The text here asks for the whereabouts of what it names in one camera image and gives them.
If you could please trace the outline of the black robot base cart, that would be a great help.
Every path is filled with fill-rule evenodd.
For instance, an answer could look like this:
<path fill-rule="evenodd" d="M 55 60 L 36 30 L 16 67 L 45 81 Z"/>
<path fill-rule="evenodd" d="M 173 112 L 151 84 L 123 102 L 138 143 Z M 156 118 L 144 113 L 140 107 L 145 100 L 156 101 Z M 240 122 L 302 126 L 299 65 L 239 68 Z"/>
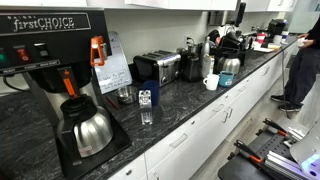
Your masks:
<path fill-rule="evenodd" d="M 320 123 L 306 127 L 286 117 L 274 122 L 287 131 L 287 136 L 268 125 L 266 130 L 259 130 L 248 146 L 263 161 L 253 162 L 239 149 L 219 169 L 221 180 L 320 180 Z"/>

